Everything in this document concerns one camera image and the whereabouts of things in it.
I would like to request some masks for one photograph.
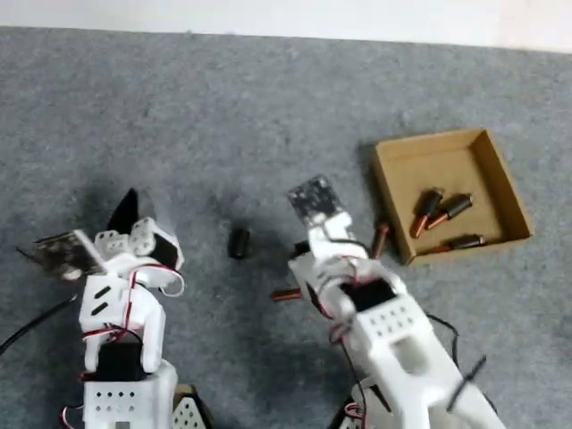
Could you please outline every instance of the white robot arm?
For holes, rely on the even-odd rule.
[[[369,375],[352,392],[360,418],[353,409],[335,427],[505,429],[471,383],[451,404],[463,375],[399,276],[348,233],[349,215],[325,177],[289,198],[308,228],[307,251],[289,261],[302,296],[337,322],[352,362]]]
[[[87,276],[80,310],[85,427],[115,429],[126,422],[137,429],[208,429],[195,392],[173,410],[177,373],[162,358],[165,313],[151,290],[180,296],[184,258],[172,233],[152,217],[139,217],[138,198],[130,190],[93,243],[73,231],[39,244],[52,271],[67,279]],[[66,410],[62,424],[72,428]]]

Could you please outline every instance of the cardboard box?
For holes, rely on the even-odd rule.
[[[487,130],[382,141],[375,148],[374,168],[406,264],[426,264],[510,248],[534,234],[509,169]],[[433,187],[445,189],[443,201],[457,193],[472,193],[474,204],[413,239],[410,228],[416,204],[421,194]],[[423,255],[447,240],[466,234],[483,235],[487,245]]]

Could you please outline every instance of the black wire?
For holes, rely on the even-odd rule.
[[[58,305],[53,306],[45,313],[39,315],[35,319],[31,320],[29,323],[25,324],[20,328],[17,332],[13,333],[8,340],[4,341],[2,345],[0,345],[0,356],[2,356],[10,346],[12,346],[20,337],[34,329],[36,326],[44,322],[45,320],[49,319],[52,315],[62,311],[64,308],[67,308],[75,299],[77,295],[74,295],[71,298],[66,299],[63,302],[60,302]]]
[[[328,233],[328,231],[325,228],[324,228],[324,235],[328,239],[328,241],[330,241],[332,243],[355,244],[356,246],[360,246],[363,250],[365,250],[368,257],[371,255],[371,250],[369,249],[369,247],[366,246],[361,241],[349,240],[349,239],[333,239],[332,237],[330,237],[330,234]]]
[[[354,380],[357,384],[357,387],[359,388],[359,393],[361,394],[361,399],[364,402],[364,409],[362,411],[362,416],[361,416],[361,427],[365,429],[366,425],[366,413],[367,413],[367,404],[366,404],[366,394],[364,393],[364,388],[361,386],[361,382],[359,381],[359,377],[358,377],[358,371],[356,371],[356,368],[354,367],[353,362],[351,361],[351,358],[349,357],[349,353],[348,350],[346,349],[346,345],[343,343],[343,339],[340,340],[340,345],[341,345],[341,349],[343,350],[343,354],[346,356],[346,359],[348,360],[349,363],[349,369],[351,370],[351,374],[354,377]]]
[[[430,315],[429,313],[425,313],[427,315],[427,317],[429,317],[430,319],[434,320],[435,322],[442,324],[443,326],[446,326],[447,328],[449,328],[452,332],[453,332],[453,340],[451,342],[451,351],[450,351],[450,355],[451,355],[451,359],[453,360],[453,362],[455,363],[455,366],[459,368],[458,366],[458,331],[457,328],[455,326],[453,326],[452,324],[450,324],[449,322],[437,317],[436,315]],[[487,402],[489,403],[489,405],[491,406],[491,408],[494,410],[494,412],[496,414],[499,414],[499,410],[497,409],[496,405],[494,405],[494,402],[492,402],[491,398],[489,398],[484,392],[483,392],[483,396],[484,398],[487,400]]]
[[[484,364],[486,364],[486,356],[481,357],[475,366],[473,366],[473,369],[471,369],[471,371],[463,377],[463,381],[458,384],[457,389],[455,389],[453,395],[450,397],[449,405],[447,406],[448,413],[453,410],[460,394],[467,387],[467,385],[475,379],[476,375],[479,374],[479,372],[483,369]]]
[[[443,326],[449,328],[453,332],[453,340],[451,341],[450,345],[450,357],[453,359],[453,363],[457,368],[458,366],[458,331],[455,326],[450,324],[449,322],[437,317],[436,315],[430,315],[429,313],[425,313],[427,317],[434,320],[435,322],[442,324]]]
[[[36,257],[32,256],[30,253],[25,252],[24,250],[22,250],[21,248],[19,248],[18,246],[16,246],[16,251],[21,254],[23,257],[25,257],[26,259],[28,259],[30,262],[33,262],[35,264],[38,264],[40,266],[42,266],[42,264],[39,262],[39,259],[37,259]]]

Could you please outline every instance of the white wall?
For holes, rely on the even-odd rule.
[[[572,52],[572,0],[2,0],[0,25]]]

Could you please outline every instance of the cylindrical battery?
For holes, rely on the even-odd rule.
[[[470,234],[450,240],[447,244],[451,250],[460,250],[462,248],[477,248],[485,243],[485,239],[479,234]]]
[[[429,189],[422,196],[421,204],[417,210],[417,216],[432,216],[443,198],[442,189]]]
[[[379,259],[385,249],[385,241],[387,234],[390,232],[390,225],[388,223],[380,223],[375,231],[374,244],[372,246],[373,259]]]
[[[423,231],[430,216],[433,216],[443,198],[442,189],[430,189],[421,196],[417,207],[416,219],[411,225],[411,236],[417,239]]]
[[[231,231],[228,243],[228,255],[233,259],[244,259],[248,255],[250,230],[235,228]]]
[[[300,289],[275,290],[270,298],[272,298],[272,301],[286,301],[289,299],[300,299],[302,298],[302,292]]]
[[[446,205],[443,208],[443,212],[447,214],[449,219],[452,219],[456,215],[467,210],[469,207],[473,205],[473,196],[471,194],[465,194],[460,196],[459,198],[455,198],[455,200],[451,201],[450,204]]]
[[[425,228],[431,230],[435,226],[449,221],[453,217],[460,215],[469,207],[473,206],[473,196],[471,194],[463,194],[447,201],[440,210],[440,213],[427,221]]]

